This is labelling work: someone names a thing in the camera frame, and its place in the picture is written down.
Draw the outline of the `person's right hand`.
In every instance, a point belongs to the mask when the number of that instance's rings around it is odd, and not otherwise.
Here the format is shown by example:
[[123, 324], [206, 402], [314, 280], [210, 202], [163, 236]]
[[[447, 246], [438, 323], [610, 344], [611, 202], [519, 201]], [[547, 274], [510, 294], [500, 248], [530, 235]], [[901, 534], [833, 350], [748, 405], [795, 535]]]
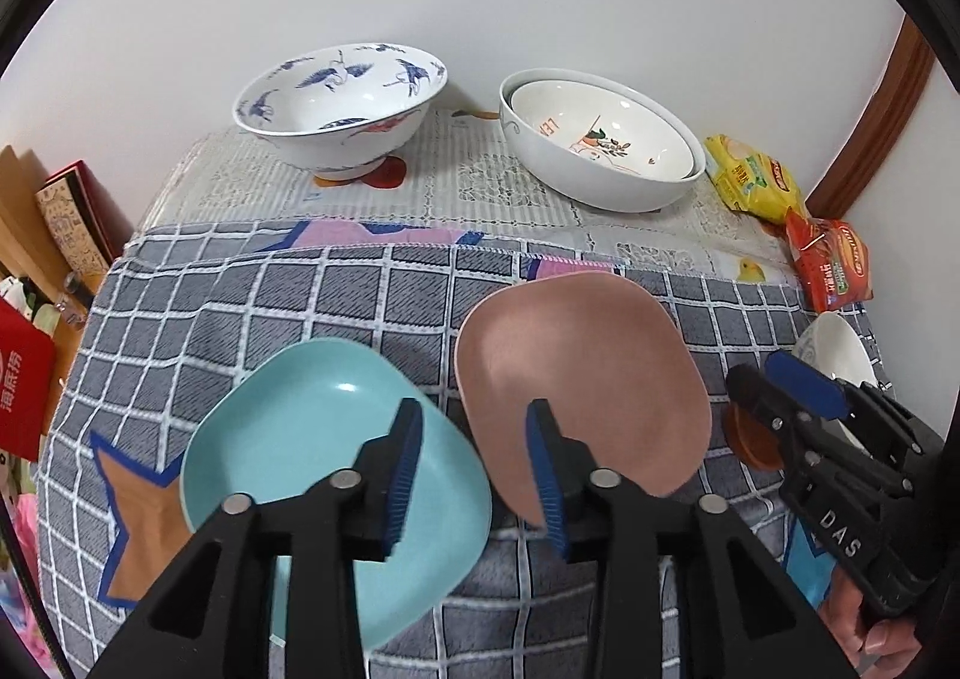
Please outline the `person's right hand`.
[[867, 627], [862, 622], [861, 604], [861, 590], [848, 573], [836, 565], [827, 596], [818, 606], [820, 619], [853, 665], [859, 665], [867, 656], [874, 658], [864, 677], [900, 677], [921, 651], [913, 620], [878, 620]]

